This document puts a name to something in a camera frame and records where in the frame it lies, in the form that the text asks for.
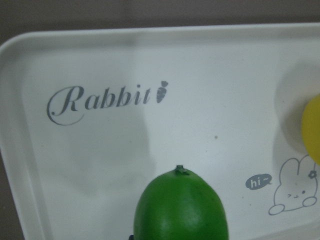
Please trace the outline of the green lime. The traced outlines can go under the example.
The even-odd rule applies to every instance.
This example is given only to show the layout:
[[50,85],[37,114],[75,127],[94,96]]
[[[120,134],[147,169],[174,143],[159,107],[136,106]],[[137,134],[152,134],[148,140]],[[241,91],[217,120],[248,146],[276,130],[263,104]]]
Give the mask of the green lime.
[[133,221],[135,240],[227,240],[225,210],[217,193],[182,165],[152,180]]

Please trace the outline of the yellow lemon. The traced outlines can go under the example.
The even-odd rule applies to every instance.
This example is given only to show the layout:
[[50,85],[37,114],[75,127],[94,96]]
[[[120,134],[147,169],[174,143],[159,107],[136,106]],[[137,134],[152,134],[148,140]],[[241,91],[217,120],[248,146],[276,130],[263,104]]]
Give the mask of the yellow lemon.
[[301,119],[301,134],[305,149],[314,162],[320,164],[320,95],[305,106]]

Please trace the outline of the cream rabbit tray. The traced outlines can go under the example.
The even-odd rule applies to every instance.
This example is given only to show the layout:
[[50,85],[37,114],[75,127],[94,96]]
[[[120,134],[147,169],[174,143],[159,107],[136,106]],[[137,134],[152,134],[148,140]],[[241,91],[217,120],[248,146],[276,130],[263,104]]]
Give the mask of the cream rabbit tray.
[[320,205],[270,212],[306,155],[317,23],[32,32],[0,47],[0,150],[24,238],[126,240],[156,176],[207,181],[232,240],[317,240]]

